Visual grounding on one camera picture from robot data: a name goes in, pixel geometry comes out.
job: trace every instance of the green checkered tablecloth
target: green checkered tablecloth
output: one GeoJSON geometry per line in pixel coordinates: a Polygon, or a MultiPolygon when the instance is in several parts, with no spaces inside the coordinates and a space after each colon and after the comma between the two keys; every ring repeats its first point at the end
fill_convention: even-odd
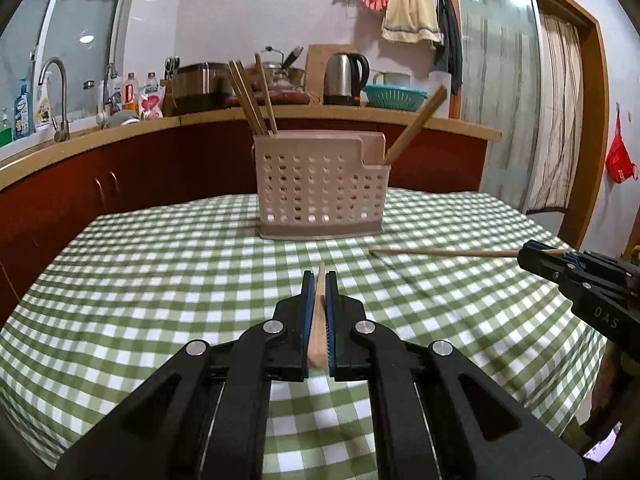
{"type": "MultiPolygon", "coordinates": [[[[556,433],[594,381],[604,339],[515,259],[367,250],[566,247],[491,196],[390,189],[373,237],[274,242],[257,225],[252,195],[101,216],[47,267],[0,332],[0,404],[46,463],[187,341],[270,318],[320,261],[369,319],[421,345],[449,340],[556,433]]],[[[370,414],[365,383],[273,383],[265,477],[375,478],[370,414]]]]}

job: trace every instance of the cutting board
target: cutting board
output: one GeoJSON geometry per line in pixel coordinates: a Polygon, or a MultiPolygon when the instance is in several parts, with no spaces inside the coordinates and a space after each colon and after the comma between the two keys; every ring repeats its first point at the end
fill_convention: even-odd
{"type": "Polygon", "coordinates": [[[305,91],[312,102],[322,103],[324,70],[329,58],[338,52],[357,52],[353,43],[310,44],[306,51],[305,91]]]}

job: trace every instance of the wooden door frame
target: wooden door frame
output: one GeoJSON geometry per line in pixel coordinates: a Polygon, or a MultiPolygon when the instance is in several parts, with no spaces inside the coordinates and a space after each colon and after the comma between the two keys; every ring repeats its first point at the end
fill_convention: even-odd
{"type": "MultiPolygon", "coordinates": [[[[460,0],[453,0],[460,22],[460,0]]],[[[579,249],[596,205],[609,137],[609,76],[600,24],[575,0],[538,0],[541,12],[553,13],[578,30],[582,57],[583,113],[580,150],[567,210],[559,238],[579,249]]],[[[452,96],[449,117],[460,118],[464,86],[452,96]]]]}

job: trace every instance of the electric kettle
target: electric kettle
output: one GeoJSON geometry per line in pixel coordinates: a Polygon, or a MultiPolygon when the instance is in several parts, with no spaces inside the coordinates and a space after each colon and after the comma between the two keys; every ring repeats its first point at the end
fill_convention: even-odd
{"type": "Polygon", "coordinates": [[[360,106],[360,92],[369,80],[369,61],[362,54],[333,54],[324,71],[326,105],[360,106]]]}

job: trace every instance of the black towel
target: black towel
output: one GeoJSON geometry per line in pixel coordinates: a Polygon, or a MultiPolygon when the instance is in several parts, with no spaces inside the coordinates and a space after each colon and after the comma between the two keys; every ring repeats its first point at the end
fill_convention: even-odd
{"type": "Polygon", "coordinates": [[[451,74],[451,93],[455,95],[462,86],[462,38],[451,0],[438,0],[438,27],[442,44],[436,45],[433,69],[451,74]]]}

